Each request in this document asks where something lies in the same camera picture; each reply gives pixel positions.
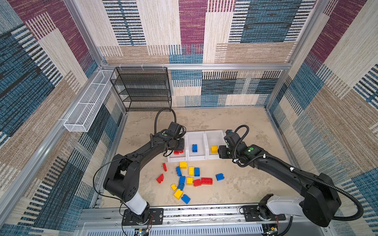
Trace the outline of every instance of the white mesh shelf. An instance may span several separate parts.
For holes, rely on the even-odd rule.
[[[102,70],[93,79],[75,108],[64,122],[69,132],[88,132],[115,78],[113,71]]]

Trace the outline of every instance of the aluminum frame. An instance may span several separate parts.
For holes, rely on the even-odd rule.
[[[167,227],[182,227],[187,226],[242,226],[242,225],[261,225],[274,224],[275,221],[257,221],[246,222],[240,209],[244,205],[251,204],[215,204],[215,205],[184,205],[184,206],[166,206],[166,207],[151,207],[164,208],[164,217],[162,225],[155,225],[157,229],[168,229]],[[285,221],[280,221],[280,224],[287,224],[290,216],[286,215]],[[75,235],[87,235],[89,230],[104,230],[115,229],[121,227],[122,216],[119,214],[119,207],[115,208],[92,208],[84,209],[78,224],[76,226]],[[336,236],[336,232],[330,225],[328,227],[319,227],[310,222],[305,217],[294,216],[293,223],[299,223],[303,227],[312,226],[318,232],[325,236]],[[124,230],[135,228],[135,226],[124,226]]]

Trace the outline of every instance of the black wire shelf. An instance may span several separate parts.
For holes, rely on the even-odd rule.
[[[172,107],[165,67],[117,67],[111,83],[126,111],[158,111]]]

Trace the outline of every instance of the white plastic tray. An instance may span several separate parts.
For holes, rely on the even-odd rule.
[[[206,153],[209,150],[208,141],[204,131],[187,132],[185,134],[188,140],[188,160],[205,160]],[[197,152],[194,153],[192,145],[197,144]]]
[[[223,130],[209,130],[205,131],[205,135],[208,142],[207,159],[219,159],[218,152],[211,153],[211,147],[217,146],[219,148],[220,145],[226,145],[224,140],[226,133]]]
[[[183,162],[189,160],[219,159],[218,153],[211,153],[211,146],[226,145],[223,130],[187,132],[184,135],[184,153],[168,156],[168,162]],[[192,145],[197,144],[197,152],[194,153]]]

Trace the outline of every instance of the mounting plate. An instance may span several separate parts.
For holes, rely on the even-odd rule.
[[[163,224],[163,216],[164,216],[164,209],[163,208],[150,208],[150,215],[153,216],[152,225],[162,225]],[[151,217],[148,218],[147,222],[142,225],[149,225],[151,222]],[[122,219],[123,226],[130,226],[130,225],[138,225],[134,219],[132,218],[131,214],[126,213],[125,217]]]
[[[246,222],[261,221],[259,218],[259,211],[257,211],[257,205],[247,205],[243,206],[244,218]],[[277,215],[279,221],[286,220],[284,214]]]

